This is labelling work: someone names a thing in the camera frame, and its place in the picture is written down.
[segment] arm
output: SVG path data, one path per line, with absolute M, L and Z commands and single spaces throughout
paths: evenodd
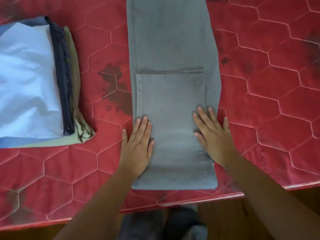
M 149 164 L 154 141 L 149 143 L 151 123 L 145 116 L 137 119 L 128 141 L 123 130 L 119 168 L 85 207 L 68 222 L 54 240 L 112 239 L 120 207 L 132 182 Z
M 250 205 L 275 239 L 320 239 L 320 217 L 236 150 L 227 118 L 223 128 L 213 110 L 209 118 L 198 108 L 195 133 L 204 149 L 233 177 Z

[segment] stack of folded clothes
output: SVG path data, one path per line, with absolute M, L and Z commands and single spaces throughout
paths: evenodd
M 41 16 L 0 26 L 0 148 L 84 143 L 78 55 L 67 27 Z

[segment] red quilted surface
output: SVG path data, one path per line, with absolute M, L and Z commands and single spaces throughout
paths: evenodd
M 222 93 L 239 151 L 287 188 L 320 183 L 320 0 L 207 0 Z M 0 227 L 71 218 L 118 166 L 132 130 L 126 0 L 0 0 L 0 23 L 48 15 L 69 26 L 82 72 L 82 145 L 0 150 Z M 219 186 L 130 191 L 122 211 L 241 195 Z

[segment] brown floor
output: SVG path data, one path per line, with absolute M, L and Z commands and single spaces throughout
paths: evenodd
M 320 215 L 320 187 L 296 190 L 292 193 Z M 245 198 L 202 203 L 198 205 L 198 211 L 208 226 L 208 239 L 273 239 Z M 20 231 L 2 231 L 0 239 L 49 240 L 63 226 L 58 224 Z

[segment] pant leg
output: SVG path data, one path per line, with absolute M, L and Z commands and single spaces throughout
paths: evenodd
M 207 227 L 198 213 L 186 207 L 171 209 L 163 229 L 164 240 L 206 240 Z
M 123 218 L 118 240 L 162 240 L 161 210 L 127 214 Z

